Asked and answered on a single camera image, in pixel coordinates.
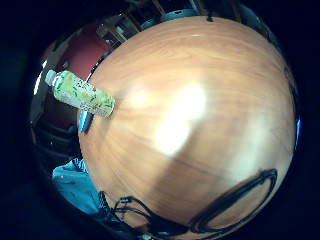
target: round table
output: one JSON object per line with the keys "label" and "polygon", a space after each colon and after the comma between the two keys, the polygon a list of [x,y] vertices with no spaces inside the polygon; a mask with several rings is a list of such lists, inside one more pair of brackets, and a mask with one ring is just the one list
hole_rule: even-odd
{"label": "round table", "polygon": [[[111,206],[134,196],[188,225],[262,170],[278,172],[273,195],[288,170],[294,80],[276,49],[244,25],[201,16],[161,23],[117,48],[91,83],[116,99],[110,117],[95,116],[89,131],[79,133],[90,175]],[[269,185],[209,225],[242,219]],[[145,224],[134,214],[125,221]]]}

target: table top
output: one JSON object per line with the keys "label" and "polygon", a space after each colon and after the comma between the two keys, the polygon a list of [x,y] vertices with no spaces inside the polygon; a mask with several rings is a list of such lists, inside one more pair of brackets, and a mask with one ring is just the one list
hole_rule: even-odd
{"label": "table top", "polygon": [[[95,116],[79,133],[97,188],[111,206],[132,195],[184,225],[261,170],[277,169],[277,189],[295,141],[286,67],[261,35],[226,19],[182,18],[135,35],[90,80],[116,99],[110,117]],[[249,214],[269,185],[209,226]],[[144,224],[128,215],[129,224]]]}

